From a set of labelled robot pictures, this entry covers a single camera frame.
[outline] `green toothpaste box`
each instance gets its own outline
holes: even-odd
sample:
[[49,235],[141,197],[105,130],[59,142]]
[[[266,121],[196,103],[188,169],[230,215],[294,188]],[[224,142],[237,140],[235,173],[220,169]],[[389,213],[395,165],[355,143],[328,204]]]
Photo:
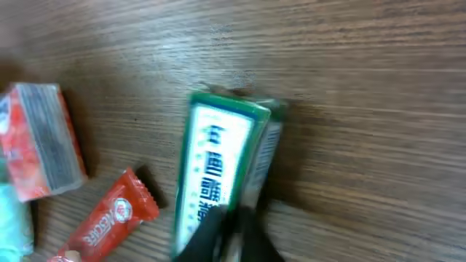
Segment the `green toothpaste box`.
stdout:
[[173,256],[208,210],[256,208],[277,147],[286,104],[271,98],[195,92],[181,151]]

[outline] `wood grain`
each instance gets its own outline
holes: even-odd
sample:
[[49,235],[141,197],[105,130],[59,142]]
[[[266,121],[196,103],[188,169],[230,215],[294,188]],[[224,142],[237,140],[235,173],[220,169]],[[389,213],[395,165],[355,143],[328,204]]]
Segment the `wood grain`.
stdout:
[[168,259],[199,81],[291,102],[265,191],[287,261],[466,261],[463,0],[3,0],[0,54],[63,86],[94,174],[39,202],[34,261],[141,162],[170,205],[108,261]]

